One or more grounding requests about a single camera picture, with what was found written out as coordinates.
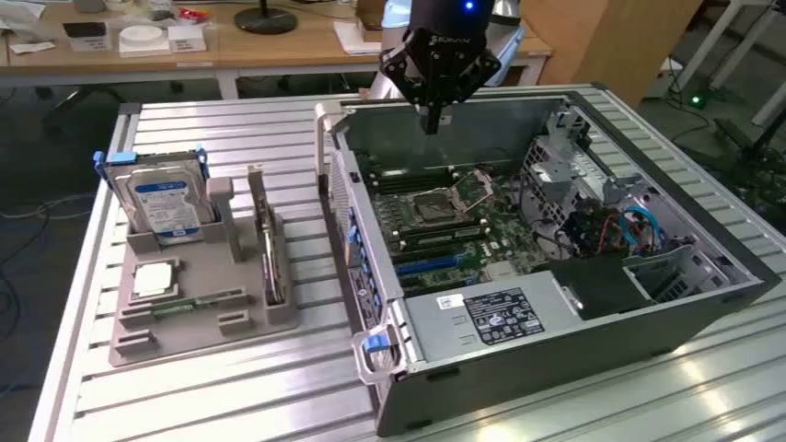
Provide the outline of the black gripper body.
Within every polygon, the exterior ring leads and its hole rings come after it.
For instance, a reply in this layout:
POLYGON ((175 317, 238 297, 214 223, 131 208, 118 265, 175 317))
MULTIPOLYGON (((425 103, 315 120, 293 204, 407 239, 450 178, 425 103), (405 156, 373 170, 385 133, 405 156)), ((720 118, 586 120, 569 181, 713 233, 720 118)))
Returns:
POLYGON ((486 30, 491 1, 411 3, 405 48, 417 71, 417 102, 435 109, 465 101, 494 75, 486 30))

